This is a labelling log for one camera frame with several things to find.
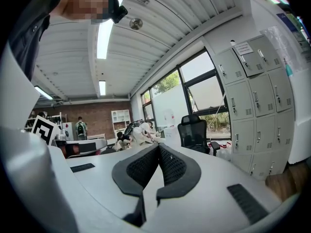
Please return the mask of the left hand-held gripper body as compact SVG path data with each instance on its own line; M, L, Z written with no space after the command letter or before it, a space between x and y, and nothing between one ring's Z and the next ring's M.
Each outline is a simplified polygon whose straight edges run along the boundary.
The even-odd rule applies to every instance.
M105 139L71 141L65 130L41 116L36 117L31 133L41 137L48 146L58 147L66 159L96 155L107 147Z

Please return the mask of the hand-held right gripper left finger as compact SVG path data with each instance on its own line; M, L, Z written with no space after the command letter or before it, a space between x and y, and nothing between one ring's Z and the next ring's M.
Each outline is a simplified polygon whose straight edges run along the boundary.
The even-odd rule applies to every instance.
M135 210L123 220L141 227L146 222L143 190L158 167L159 145L153 144L133 156L119 161L112 169L112 178L121 192L138 198Z

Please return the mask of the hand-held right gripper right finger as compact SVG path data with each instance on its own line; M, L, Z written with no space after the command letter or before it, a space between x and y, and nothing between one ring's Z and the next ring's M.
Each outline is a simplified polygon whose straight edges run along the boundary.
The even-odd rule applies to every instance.
M160 143L158 163L162 171L164 186L157 190L157 203L164 199L181 198L196 187L201 178L198 163L169 146Z

